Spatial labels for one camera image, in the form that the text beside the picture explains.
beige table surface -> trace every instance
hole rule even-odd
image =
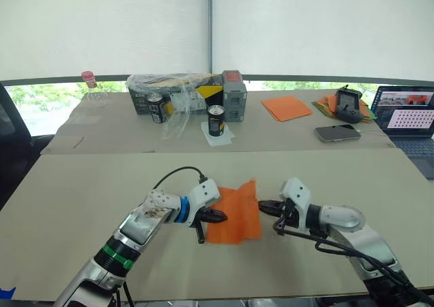
[[[42,152],[46,154],[136,153],[136,152],[231,152],[275,150],[319,150],[342,148],[394,148],[395,145],[375,123],[359,123],[361,139],[325,144],[313,130],[316,127],[345,122],[325,117],[311,102],[335,94],[336,90],[251,91],[242,123],[228,123],[236,135],[232,144],[211,147],[200,124],[206,115],[191,115],[180,138],[161,140],[163,125],[152,122],[150,115],[137,115],[130,95],[108,94],[109,104],[94,108],[86,100],[71,113],[53,141]],[[286,122],[274,120],[261,100],[296,96],[312,115]]]
[[[299,177],[314,204],[351,205],[384,235],[417,287],[434,286],[434,193],[398,149],[286,152],[45,155],[0,211],[0,287],[14,299],[55,300],[66,284],[168,171],[199,167],[219,186],[257,181],[258,199],[276,199]],[[197,175],[164,183],[186,194]],[[197,244],[195,231],[163,225],[128,275],[135,300],[183,300],[365,292],[349,262],[311,242],[272,231],[262,240]]]

laptop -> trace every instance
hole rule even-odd
[[[434,87],[380,86],[371,110],[396,147],[433,180]]]

clear plastic bag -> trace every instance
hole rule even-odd
[[[174,113],[163,124],[163,140],[179,138],[189,121],[191,113],[191,95],[196,92],[196,87],[206,84],[213,75],[202,74],[171,74],[171,75],[130,75],[127,79],[127,88],[132,95],[149,94],[157,92],[168,100],[170,94],[178,93],[178,103]]]

orange cloth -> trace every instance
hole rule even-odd
[[[213,244],[240,244],[244,239],[260,239],[256,182],[251,180],[238,190],[219,187],[221,199],[212,206],[223,211],[228,220],[208,224],[206,240]]]
[[[336,112],[336,95],[327,96],[328,106],[330,107],[331,112],[334,114]],[[369,117],[370,114],[368,110],[366,109],[367,104],[363,101],[359,101],[359,107],[361,113],[364,115],[364,117]]]
[[[312,111],[294,96],[266,99],[261,101],[276,121],[288,121],[310,115]]]

can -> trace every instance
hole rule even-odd
[[[221,136],[224,131],[224,108],[212,105],[208,108],[208,130],[211,136]]]
[[[154,123],[162,123],[165,121],[166,114],[164,109],[163,95],[157,92],[151,92],[147,97],[149,112],[152,115]]]

